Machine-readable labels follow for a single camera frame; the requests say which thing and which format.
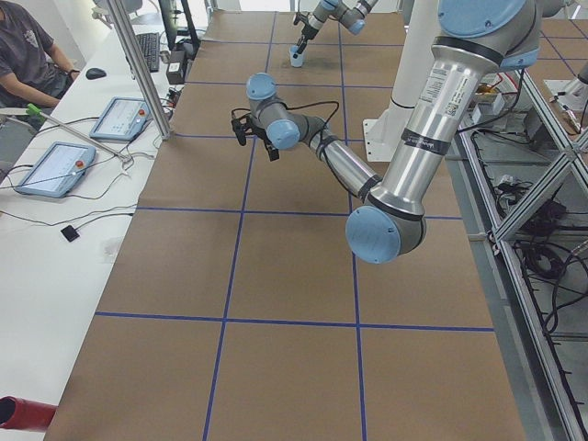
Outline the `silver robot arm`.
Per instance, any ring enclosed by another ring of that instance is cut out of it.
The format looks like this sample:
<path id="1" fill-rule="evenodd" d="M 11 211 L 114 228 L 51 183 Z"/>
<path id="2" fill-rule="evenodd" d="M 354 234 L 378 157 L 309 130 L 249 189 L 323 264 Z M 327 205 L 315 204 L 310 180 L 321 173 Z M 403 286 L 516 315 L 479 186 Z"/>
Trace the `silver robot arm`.
<path id="1" fill-rule="evenodd" d="M 387 263 L 424 239 L 423 198 L 457 133 L 467 106 L 487 74 L 523 69 L 538 54 L 541 21 L 560 1 L 435 1 L 417 3 L 430 13 L 433 37 L 420 51 L 432 55 L 424 84 L 385 175 L 376 174 L 328 128 L 324 119 L 300 115 L 278 95 L 266 73 L 246 85 L 250 110 L 232 119 L 236 138 L 260 138 L 271 159 L 305 143 L 361 206 L 348 217 L 345 236 L 360 259 Z"/>
<path id="2" fill-rule="evenodd" d="M 309 13 L 297 11 L 293 24 L 303 24 L 298 42 L 292 47 L 293 58 L 301 59 L 308 43 L 314 40 L 323 25 L 334 20 L 343 25 L 353 35 L 357 35 L 364 28 L 367 15 L 372 11 L 378 0 L 359 0 L 353 7 L 347 6 L 339 0 L 321 0 Z"/>

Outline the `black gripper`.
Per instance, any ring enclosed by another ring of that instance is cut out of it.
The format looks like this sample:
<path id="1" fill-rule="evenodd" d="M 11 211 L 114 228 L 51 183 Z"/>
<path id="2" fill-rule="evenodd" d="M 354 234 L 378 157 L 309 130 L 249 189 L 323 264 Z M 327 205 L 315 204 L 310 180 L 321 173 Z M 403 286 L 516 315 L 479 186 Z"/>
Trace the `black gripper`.
<path id="1" fill-rule="evenodd" d="M 306 21 L 301 32 L 301 38 L 297 43 L 295 57 L 298 58 L 306 48 L 306 40 L 313 40 L 319 32 L 319 25 L 316 20 Z"/>
<path id="2" fill-rule="evenodd" d="M 266 148 L 266 152 L 270 161 L 276 161 L 279 159 L 279 150 L 274 146 L 273 142 L 270 141 L 266 130 L 260 127 L 253 128 L 254 135 L 261 139 Z"/>

